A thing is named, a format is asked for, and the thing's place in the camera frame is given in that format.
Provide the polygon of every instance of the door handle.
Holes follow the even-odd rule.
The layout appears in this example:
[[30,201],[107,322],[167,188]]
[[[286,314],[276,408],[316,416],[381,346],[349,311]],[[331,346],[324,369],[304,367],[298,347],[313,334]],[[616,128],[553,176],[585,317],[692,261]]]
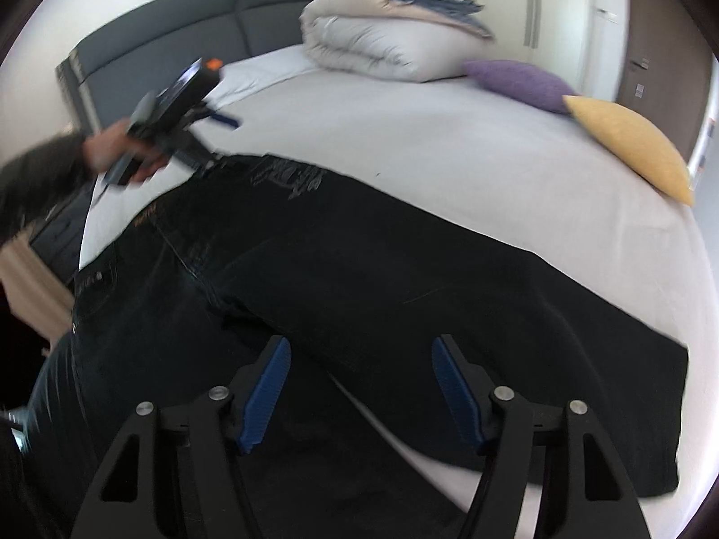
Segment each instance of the door handle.
[[647,59],[641,59],[641,62],[635,61],[634,59],[629,61],[634,66],[638,66],[642,70],[648,70],[649,69],[649,61]]

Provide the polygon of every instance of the hand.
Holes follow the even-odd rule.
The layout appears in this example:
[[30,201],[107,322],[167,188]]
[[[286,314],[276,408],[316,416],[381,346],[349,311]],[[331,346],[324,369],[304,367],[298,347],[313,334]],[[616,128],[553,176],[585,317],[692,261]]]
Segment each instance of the hand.
[[96,174],[107,172],[115,161],[131,152],[144,160],[142,167],[130,179],[131,182],[143,182],[157,170],[168,165],[168,157],[143,140],[127,135],[129,119],[121,119],[107,129],[85,140],[83,156],[87,167]]

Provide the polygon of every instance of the metal screw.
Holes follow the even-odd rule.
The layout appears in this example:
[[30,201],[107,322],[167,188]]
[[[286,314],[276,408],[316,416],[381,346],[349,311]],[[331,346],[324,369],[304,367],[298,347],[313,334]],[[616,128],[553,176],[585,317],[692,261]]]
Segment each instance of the metal screw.
[[580,399],[575,399],[574,401],[569,402],[569,408],[576,413],[577,415],[584,415],[587,410],[589,409],[587,407],[587,404],[581,401]]
[[500,385],[495,389],[495,397],[502,401],[511,401],[514,399],[514,392],[511,388]]
[[222,401],[222,399],[226,399],[229,395],[229,389],[227,387],[222,387],[222,385],[219,387],[212,387],[209,395],[210,399],[213,401]]
[[150,415],[153,411],[155,411],[155,406],[150,401],[143,401],[135,408],[135,413],[138,415]]

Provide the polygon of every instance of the bed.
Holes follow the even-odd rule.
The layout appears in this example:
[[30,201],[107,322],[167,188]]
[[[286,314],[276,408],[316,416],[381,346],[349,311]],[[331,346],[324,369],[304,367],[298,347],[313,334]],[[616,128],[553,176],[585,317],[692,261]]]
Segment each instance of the bed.
[[[641,501],[652,536],[677,537],[719,472],[719,314],[691,210],[654,191],[565,116],[479,91],[465,79],[398,83],[319,70],[296,46],[308,1],[158,0],[133,10],[81,42],[59,69],[78,123],[89,131],[111,124],[196,57],[238,62],[226,68],[226,89],[215,102],[244,125],[194,126],[210,147],[278,154],[355,177],[539,255],[685,345],[679,486]],[[140,188],[107,192],[89,212],[80,265],[189,175],[172,163]],[[96,195],[101,189],[100,181]],[[355,403],[430,483],[469,507],[477,473],[415,452]],[[528,487],[518,537],[532,536],[539,495]]]

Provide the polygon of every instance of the gray upholstered headboard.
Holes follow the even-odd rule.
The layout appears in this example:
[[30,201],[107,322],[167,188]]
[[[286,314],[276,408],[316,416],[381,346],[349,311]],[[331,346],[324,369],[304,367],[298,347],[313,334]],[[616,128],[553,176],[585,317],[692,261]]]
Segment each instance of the gray upholstered headboard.
[[312,0],[155,0],[83,39],[57,68],[86,133],[129,115],[199,57],[235,62],[302,42]]

